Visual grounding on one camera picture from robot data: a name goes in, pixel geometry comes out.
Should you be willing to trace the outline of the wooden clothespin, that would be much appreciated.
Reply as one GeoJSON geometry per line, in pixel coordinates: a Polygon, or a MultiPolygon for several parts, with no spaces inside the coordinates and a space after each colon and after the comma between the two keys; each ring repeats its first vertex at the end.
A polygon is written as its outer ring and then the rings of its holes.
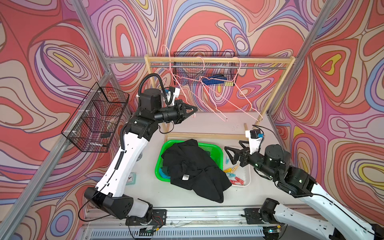
{"type": "Polygon", "coordinates": [[[234,172],[238,169],[238,167],[239,167],[238,165],[234,166],[234,167],[232,168],[232,171],[231,171],[231,172],[234,173],[234,172]]]}

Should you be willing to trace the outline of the black t-shirt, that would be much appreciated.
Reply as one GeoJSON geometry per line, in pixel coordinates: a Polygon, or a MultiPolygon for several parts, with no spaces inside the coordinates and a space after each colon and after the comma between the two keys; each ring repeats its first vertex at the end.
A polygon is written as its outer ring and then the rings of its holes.
{"type": "Polygon", "coordinates": [[[232,183],[198,141],[175,143],[164,151],[162,159],[163,170],[172,185],[219,204],[224,202],[224,191],[232,183]]]}

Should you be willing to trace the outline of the teal t-shirt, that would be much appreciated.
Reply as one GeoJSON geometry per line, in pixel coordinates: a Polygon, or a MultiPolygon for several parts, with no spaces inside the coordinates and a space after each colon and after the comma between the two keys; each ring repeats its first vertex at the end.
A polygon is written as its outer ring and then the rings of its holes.
{"type": "Polygon", "coordinates": [[[160,174],[160,176],[161,176],[163,179],[167,179],[167,180],[170,179],[170,177],[169,177],[167,174],[165,174],[165,173],[163,172],[163,169],[162,169],[162,168],[159,168],[159,174],[160,174]]]}

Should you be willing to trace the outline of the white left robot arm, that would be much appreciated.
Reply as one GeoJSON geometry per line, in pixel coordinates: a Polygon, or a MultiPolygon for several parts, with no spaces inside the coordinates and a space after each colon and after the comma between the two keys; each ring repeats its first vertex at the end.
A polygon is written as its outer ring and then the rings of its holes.
{"type": "Polygon", "coordinates": [[[120,148],[104,176],[95,187],[86,189],[88,203],[120,220],[136,217],[149,223],[153,206],[124,194],[129,175],[160,123],[182,123],[195,114],[196,106],[179,97],[180,89],[164,87],[161,76],[151,73],[139,85],[139,105],[120,132],[120,148]]]}

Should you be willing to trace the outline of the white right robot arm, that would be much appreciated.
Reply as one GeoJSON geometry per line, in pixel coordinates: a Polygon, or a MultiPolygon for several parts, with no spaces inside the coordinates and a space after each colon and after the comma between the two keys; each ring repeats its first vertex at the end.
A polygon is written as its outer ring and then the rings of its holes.
{"type": "Polygon", "coordinates": [[[384,228],[370,224],[345,208],[315,178],[304,170],[290,165],[290,153],[280,145],[269,145],[264,154],[252,152],[240,141],[241,149],[225,147],[233,164],[250,165],[254,171],[275,186],[310,206],[323,219],[319,220],[290,209],[267,198],[259,210],[262,221],[277,222],[295,227],[319,240],[382,240],[384,228]]]}

